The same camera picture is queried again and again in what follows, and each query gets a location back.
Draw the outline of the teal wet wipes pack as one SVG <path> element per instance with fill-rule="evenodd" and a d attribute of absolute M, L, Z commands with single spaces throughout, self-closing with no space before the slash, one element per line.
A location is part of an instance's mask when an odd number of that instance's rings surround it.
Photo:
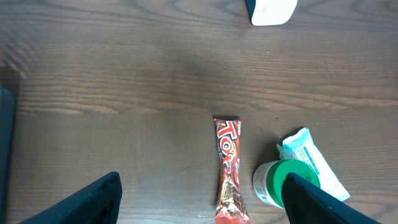
<path fill-rule="evenodd" d="M 316 147 L 308 128 L 302 128 L 296 134 L 285 138 L 282 144 L 277 145 L 277 149 L 280 159 L 297 159 L 308 164 L 317 174 L 322 190 L 340 201 L 350 198 L 349 192 Z"/>

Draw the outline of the red Top candy bar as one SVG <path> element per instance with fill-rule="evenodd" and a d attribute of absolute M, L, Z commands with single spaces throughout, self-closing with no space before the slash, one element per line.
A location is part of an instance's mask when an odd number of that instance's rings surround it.
<path fill-rule="evenodd" d="M 220 182 L 215 222 L 251 223 L 239 182 L 241 120 L 215 118 L 214 123 L 220 158 Z"/>

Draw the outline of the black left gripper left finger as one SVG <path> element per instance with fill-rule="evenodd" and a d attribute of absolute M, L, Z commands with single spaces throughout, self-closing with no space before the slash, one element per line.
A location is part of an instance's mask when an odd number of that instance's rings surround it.
<path fill-rule="evenodd" d="M 112 171 L 23 224 L 116 224 L 123 189 Z"/>

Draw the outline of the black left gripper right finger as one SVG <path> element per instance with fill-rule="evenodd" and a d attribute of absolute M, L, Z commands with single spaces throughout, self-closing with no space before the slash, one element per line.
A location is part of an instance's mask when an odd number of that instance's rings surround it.
<path fill-rule="evenodd" d="M 291 224 L 378 224 L 290 172 L 282 184 L 282 201 Z"/>

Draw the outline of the green lid plastic jar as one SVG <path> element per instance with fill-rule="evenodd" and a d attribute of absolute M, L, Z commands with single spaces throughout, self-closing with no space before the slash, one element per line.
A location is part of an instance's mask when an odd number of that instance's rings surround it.
<path fill-rule="evenodd" d="M 256 169 L 252 178 L 256 195 L 266 204 L 284 208 L 282 184 L 290 172 L 320 187 L 316 172 L 308 164 L 296 159 L 280 160 L 262 164 Z"/>

